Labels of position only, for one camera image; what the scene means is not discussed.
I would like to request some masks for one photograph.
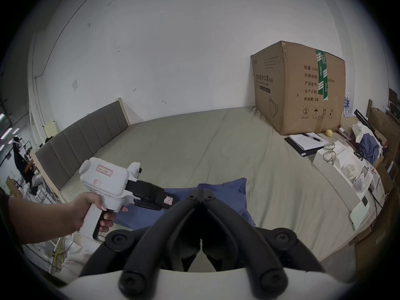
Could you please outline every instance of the pen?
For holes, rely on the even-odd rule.
[[[310,136],[310,135],[307,134],[307,133],[302,133],[302,135],[303,135],[303,136],[306,136],[306,137],[309,137],[309,138],[311,138],[311,139],[313,139],[313,140],[319,141],[320,143],[322,142],[322,140],[320,140],[320,139],[318,139],[318,138],[316,138],[316,137]]]

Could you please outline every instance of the floor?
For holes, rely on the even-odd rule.
[[[325,271],[341,282],[353,282],[356,277],[354,244],[346,246],[321,261]]]

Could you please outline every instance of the gray upholstered headboard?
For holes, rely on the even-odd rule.
[[[58,190],[85,160],[128,127],[121,105],[116,101],[88,114],[37,151],[37,160]]]

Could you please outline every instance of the mattress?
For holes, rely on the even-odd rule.
[[[140,179],[165,188],[245,177],[247,209],[256,225],[292,229],[320,261],[347,244],[376,215],[367,194],[370,209],[354,231],[347,207],[312,164],[313,156],[301,157],[255,107],[134,124],[95,156],[125,168],[140,162]],[[87,190],[75,173],[60,194],[69,202],[83,191]],[[375,197],[384,202],[382,185]]]

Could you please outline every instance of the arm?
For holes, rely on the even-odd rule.
[[[31,161],[29,161],[28,165],[26,166],[26,168],[25,168],[25,170],[24,170],[24,173],[27,173],[28,170],[29,170],[30,168],[32,168],[32,167],[33,167],[33,159],[31,159]]]
[[[90,205],[104,210],[102,199],[96,193],[81,193],[70,203],[39,204],[23,199],[8,201],[10,220],[22,243],[38,243],[69,235],[80,229]],[[100,231],[113,226],[115,213],[106,213],[100,222]]]

